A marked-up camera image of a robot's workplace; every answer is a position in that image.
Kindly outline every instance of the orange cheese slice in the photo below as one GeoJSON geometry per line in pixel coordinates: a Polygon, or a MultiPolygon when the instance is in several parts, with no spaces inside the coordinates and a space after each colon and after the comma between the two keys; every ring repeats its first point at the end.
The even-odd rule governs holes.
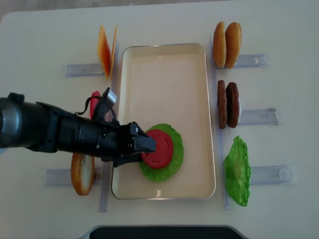
{"type": "Polygon", "coordinates": [[[108,79],[110,75],[110,71],[111,71],[111,52],[110,52],[110,47],[106,39],[106,34],[105,34],[105,30],[103,26],[101,26],[100,28],[97,53],[98,53],[105,77],[108,79]]]}
{"type": "Polygon", "coordinates": [[[115,26],[114,38],[113,38],[113,47],[112,47],[112,58],[111,58],[111,79],[113,74],[113,66],[114,66],[114,56],[115,56],[115,47],[116,47],[116,35],[118,32],[118,27],[115,26]]]}

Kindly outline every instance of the green lettuce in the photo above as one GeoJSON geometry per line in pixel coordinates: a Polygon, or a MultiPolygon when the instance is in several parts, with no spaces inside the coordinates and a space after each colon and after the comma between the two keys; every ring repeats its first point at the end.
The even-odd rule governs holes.
{"type": "Polygon", "coordinates": [[[246,143],[237,136],[224,161],[228,195],[240,206],[247,206],[251,168],[246,143]]]}
{"type": "Polygon", "coordinates": [[[153,182],[162,182],[175,174],[183,163],[184,147],[180,134],[167,123],[154,125],[149,130],[159,129],[167,133],[173,142],[173,155],[171,162],[163,168],[151,168],[146,163],[140,162],[140,168],[144,176],[153,182]]]}

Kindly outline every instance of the clear plastic holder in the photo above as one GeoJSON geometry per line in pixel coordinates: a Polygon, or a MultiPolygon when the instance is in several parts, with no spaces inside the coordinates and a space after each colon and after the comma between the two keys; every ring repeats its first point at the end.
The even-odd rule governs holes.
{"type": "Polygon", "coordinates": [[[266,54],[239,55],[233,68],[245,67],[266,67],[270,65],[269,57],[266,54]]]}
{"type": "Polygon", "coordinates": [[[66,78],[81,76],[104,76],[104,71],[100,63],[66,65],[66,78]]]}
{"type": "Polygon", "coordinates": [[[251,167],[250,185],[289,185],[297,183],[295,166],[251,167]]]}
{"type": "MultiPolygon", "coordinates": [[[[94,169],[93,185],[102,182],[102,168],[94,169]]],[[[70,169],[48,169],[45,171],[44,186],[48,187],[72,187],[70,169]]]]}
{"type": "Polygon", "coordinates": [[[242,110],[238,125],[261,125],[282,123],[281,107],[260,110],[242,110]]]}
{"type": "MultiPolygon", "coordinates": [[[[115,44],[115,55],[114,55],[114,67],[113,67],[113,73],[112,73],[112,86],[111,90],[113,92],[117,92],[117,85],[118,85],[118,75],[119,75],[119,43],[116,41],[115,44]]],[[[113,110],[115,114],[118,114],[118,109],[113,107],[113,110]]],[[[107,121],[112,120],[110,118],[110,114],[107,114],[107,121]]],[[[109,177],[109,168],[111,162],[103,162],[103,174],[102,174],[102,188],[101,188],[101,198],[100,198],[100,213],[105,213],[107,211],[107,203],[108,203],[108,186],[111,184],[110,183],[110,177],[109,177]]]]}
{"type": "MultiPolygon", "coordinates": [[[[212,40],[209,39],[210,49],[210,70],[213,84],[213,95],[215,96],[215,103],[217,105],[217,79],[216,70],[212,54],[212,40]]],[[[236,62],[236,67],[265,67],[269,65],[269,59],[265,54],[256,55],[239,55],[236,62]]],[[[242,110],[238,125],[261,125],[261,124],[279,124],[282,122],[282,111],[280,107],[268,108],[261,110],[242,110]]],[[[215,128],[217,132],[217,141],[219,146],[219,158],[221,161],[220,175],[222,183],[222,194],[224,201],[224,208],[230,209],[227,189],[225,187],[225,171],[224,171],[224,150],[223,150],[223,135],[219,128],[219,115],[215,114],[215,128]]],[[[293,164],[285,164],[279,166],[258,166],[251,167],[251,185],[290,185],[297,183],[295,167],[293,164]]]]}

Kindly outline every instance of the rectangular tray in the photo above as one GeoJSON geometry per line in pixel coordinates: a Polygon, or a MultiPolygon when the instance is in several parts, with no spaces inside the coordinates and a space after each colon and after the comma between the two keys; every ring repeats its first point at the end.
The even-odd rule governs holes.
{"type": "Polygon", "coordinates": [[[165,182],[144,177],[138,163],[114,168],[118,199],[207,199],[215,168],[205,51],[200,44],[130,47],[123,54],[118,119],[143,130],[168,123],[181,135],[184,160],[165,182]]]}

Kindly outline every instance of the black base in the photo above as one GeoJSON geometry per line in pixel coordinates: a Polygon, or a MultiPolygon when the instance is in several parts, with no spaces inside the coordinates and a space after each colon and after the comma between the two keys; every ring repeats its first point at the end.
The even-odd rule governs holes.
{"type": "Polygon", "coordinates": [[[224,227],[111,227],[91,232],[90,239],[243,239],[224,227]]]}

